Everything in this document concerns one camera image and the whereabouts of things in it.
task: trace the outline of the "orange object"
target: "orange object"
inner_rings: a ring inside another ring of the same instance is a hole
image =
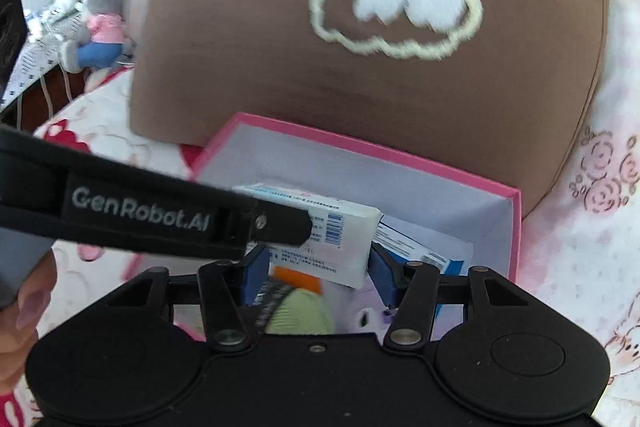
[[[273,271],[273,276],[291,286],[296,288],[302,288],[309,290],[310,292],[322,295],[322,286],[318,277],[307,275],[306,273],[296,272],[289,268],[283,268],[282,266],[276,266]]]

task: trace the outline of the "gray plush toy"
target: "gray plush toy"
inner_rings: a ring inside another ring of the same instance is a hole
[[[82,26],[76,38],[60,47],[60,65],[69,73],[84,68],[109,68],[130,55],[132,42],[124,35],[124,0],[86,0]]]

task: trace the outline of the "pink shirt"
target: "pink shirt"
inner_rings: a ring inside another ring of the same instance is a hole
[[[86,23],[91,32],[91,41],[101,44],[122,44],[124,42],[124,21],[115,14],[93,15]]]

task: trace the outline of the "fingernail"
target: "fingernail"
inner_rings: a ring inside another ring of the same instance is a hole
[[[15,327],[21,330],[29,325],[34,325],[49,306],[50,300],[51,295],[44,291],[28,295],[20,305],[20,312],[15,319]]]

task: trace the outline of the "human hand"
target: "human hand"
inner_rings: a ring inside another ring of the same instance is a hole
[[[36,326],[57,279],[56,260],[49,250],[20,288],[17,301],[0,312],[0,396],[11,393],[24,372],[38,340]]]

